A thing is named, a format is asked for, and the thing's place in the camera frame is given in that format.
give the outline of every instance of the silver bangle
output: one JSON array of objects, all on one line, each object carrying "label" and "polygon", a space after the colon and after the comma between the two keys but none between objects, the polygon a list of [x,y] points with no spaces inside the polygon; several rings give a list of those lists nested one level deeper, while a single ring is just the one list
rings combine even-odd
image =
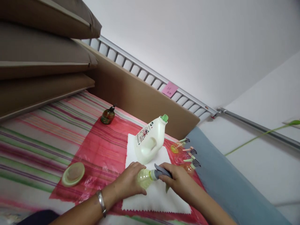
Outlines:
[{"label": "silver bangle", "polygon": [[106,217],[106,207],[104,205],[104,201],[103,201],[101,190],[97,191],[96,195],[98,196],[98,199],[99,199],[99,202],[100,202],[100,205],[101,205],[101,208],[102,208],[103,217]]}]

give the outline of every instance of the plastic container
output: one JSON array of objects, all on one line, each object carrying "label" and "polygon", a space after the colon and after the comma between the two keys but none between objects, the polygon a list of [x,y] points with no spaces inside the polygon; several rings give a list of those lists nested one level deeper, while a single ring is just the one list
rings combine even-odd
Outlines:
[{"label": "plastic container", "polygon": [[153,159],[165,140],[165,127],[168,116],[164,114],[145,126],[135,136],[135,154],[141,164],[147,164]]},{"label": "plastic container", "polygon": [[186,162],[192,162],[195,157],[190,152],[182,152],[180,154],[175,155],[174,160],[176,164],[181,165]]},{"label": "plastic container", "polygon": [[138,184],[145,190],[153,181],[158,180],[154,175],[155,170],[142,169],[137,175]]},{"label": "plastic container", "polygon": [[194,176],[196,167],[201,167],[200,163],[196,159],[193,159],[192,162],[187,162],[180,166],[183,167],[191,177]]},{"label": "plastic container", "polygon": [[165,175],[173,179],[172,174],[166,169],[154,164],[155,170],[142,169],[137,174],[137,183],[145,190],[152,184],[153,181],[157,181],[160,175]]},{"label": "plastic container", "polygon": [[104,124],[111,124],[115,117],[114,110],[115,110],[115,105],[113,105],[109,109],[104,110],[104,112],[102,113],[102,116],[100,118],[101,122]]},{"label": "plastic container", "polygon": [[185,138],[171,145],[171,151],[175,154],[178,154],[184,149],[184,146],[190,142],[190,139]]},{"label": "plastic container", "polygon": [[85,172],[83,163],[77,162],[69,166],[62,175],[62,185],[69,188],[79,183]]}]

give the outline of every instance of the brown pillow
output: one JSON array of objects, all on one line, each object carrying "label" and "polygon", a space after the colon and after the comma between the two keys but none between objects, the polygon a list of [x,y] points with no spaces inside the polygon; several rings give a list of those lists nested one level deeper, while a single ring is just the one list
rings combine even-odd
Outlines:
[{"label": "brown pillow", "polygon": [[94,80],[83,73],[0,81],[0,122],[94,87],[94,84]]},{"label": "brown pillow", "polygon": [[82,0],[1,0],[0,19],[77,39],[98,38],[102,28]]},{"label": "brown pillow", "polygon": [[0,22],[0,50],[0,80],[83,72],[98,63],[69,38],[9,22]]}]

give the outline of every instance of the dark cloth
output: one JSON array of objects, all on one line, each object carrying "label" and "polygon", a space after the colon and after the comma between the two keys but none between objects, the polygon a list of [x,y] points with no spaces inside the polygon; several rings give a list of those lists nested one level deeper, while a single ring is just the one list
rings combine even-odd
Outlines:
[{"label": "dark cloth", "polygon": [[32,214],[18,225],[48,225],[58,217],[59,215],[52,210],[43,210]]}]

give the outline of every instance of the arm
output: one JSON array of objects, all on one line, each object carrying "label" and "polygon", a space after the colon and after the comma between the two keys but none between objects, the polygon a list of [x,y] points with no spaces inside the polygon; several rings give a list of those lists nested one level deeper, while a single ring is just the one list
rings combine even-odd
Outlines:
[{"label": "arm", "polygon": [[[132,162],[124,172],[111,184],[102,189],[106,211],[115,203],[136,194],[147,195],[147,192],[137,184],[137,175],[146,167],[139,162]],[[99,199],[93,195],[88,200],[70,209],[50,225],[93,225],[103,217]]]},{"label": "arm", "polygon": [[159,179],[168,184],[184,201],[198,210],[212,225],[236,225],[232,218],[179,166],[160,165],[170,171],[173,179],[164,175]]}]

